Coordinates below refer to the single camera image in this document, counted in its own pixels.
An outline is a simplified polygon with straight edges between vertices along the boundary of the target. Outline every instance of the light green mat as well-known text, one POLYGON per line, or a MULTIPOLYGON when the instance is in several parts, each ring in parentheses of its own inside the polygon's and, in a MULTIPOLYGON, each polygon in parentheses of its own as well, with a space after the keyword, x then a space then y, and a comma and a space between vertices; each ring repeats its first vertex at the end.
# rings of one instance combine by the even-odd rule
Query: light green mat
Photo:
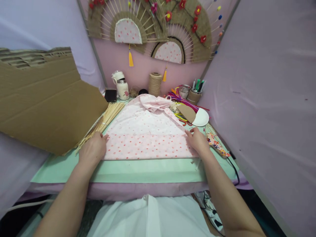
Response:
MULTIPOLYGON (((214 149, 213 154, 230 179, 235 179, 235 171, 214 149)), ((66 156, 49 158, 33 177, 34 183, 65 183, 78 163, 74 150, 66 156)), ((206 181, 203 163, 194 159, 155 159, 155 160, 115 160, 101 161, 92 182, 97 183, 187 183, 206 181)))

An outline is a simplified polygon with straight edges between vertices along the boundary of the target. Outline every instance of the forearm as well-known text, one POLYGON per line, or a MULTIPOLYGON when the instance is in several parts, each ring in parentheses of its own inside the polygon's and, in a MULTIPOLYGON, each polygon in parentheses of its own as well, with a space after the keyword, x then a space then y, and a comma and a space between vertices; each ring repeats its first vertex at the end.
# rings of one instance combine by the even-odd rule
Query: forearm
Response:
POLYGON ((212 202, 223 222, 226 234, 244 235, 244 231, 264 236, 260 225, 210 150, 200 154, 204 163, 212 202))
POLYGON ((85 208, 92 172, 76 166, 63 190, 40 222, 34 236, 76 236, 85 208))

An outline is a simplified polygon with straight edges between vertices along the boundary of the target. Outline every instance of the pink tablecloth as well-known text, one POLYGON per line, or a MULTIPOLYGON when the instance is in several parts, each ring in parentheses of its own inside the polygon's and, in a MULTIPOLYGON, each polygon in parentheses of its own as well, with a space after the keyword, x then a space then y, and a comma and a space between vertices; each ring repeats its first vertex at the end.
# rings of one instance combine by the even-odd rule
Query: pink tablecloth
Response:
MULTIPOLYGON (((249 184, 241 171, 238 171, 240 184, 238 189, 251 190, 249 184)), ((46 194, 57 194, 64 187, 64 183, 31 183, 26 193, 19 201, 36 198, 46 194)), ((88 191, 89 199, 106 201, 126 201, 142 198, 146 194, 154 197, 176 197, 188 195, 208 189, 205 182, 194 183, 91 183, 88 191)))

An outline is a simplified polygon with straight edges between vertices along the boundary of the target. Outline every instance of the yellow tassel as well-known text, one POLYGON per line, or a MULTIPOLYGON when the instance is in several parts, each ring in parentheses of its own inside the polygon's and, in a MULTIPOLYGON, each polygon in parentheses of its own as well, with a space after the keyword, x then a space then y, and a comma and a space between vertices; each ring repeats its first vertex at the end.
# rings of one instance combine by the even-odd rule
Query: yellow tassel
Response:
POLYGON ((132 58, 132 53, 131 53, 131 46, 130 46, 130 45, 128 46, 128 49, 129 49, 129 54, 128 54, 128 57, 129 57, 129 66, 134 66, 133 58, 132 58))
POLYGON ((166 65, 164 77, 162 78, 162 81, 163 81, 163 82, 165 82, 165 81, 167 80, 167 66, 168 66, 168 63, 167 63, 167 65, 166 65))

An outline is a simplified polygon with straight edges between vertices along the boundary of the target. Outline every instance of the hand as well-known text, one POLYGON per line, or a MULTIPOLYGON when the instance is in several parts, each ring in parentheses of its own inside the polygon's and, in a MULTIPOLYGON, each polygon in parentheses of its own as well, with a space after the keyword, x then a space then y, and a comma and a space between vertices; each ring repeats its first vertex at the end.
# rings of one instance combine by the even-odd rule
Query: hand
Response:
POLYGON ((197 153, 199 153, 199 155, 202 155, 203 152, 210 151, 210 145, 208 144, 206 137, 197 127, 191 129, 190 132, 185 130, 185 133, 188 136, 190 145, 197 151, 197 153))
POLYGON ((102 133, 95 132, 80 149, 78 165, 91 169, 93 172, 105 155, 108 137, 109 135, 103 136, 102 133))

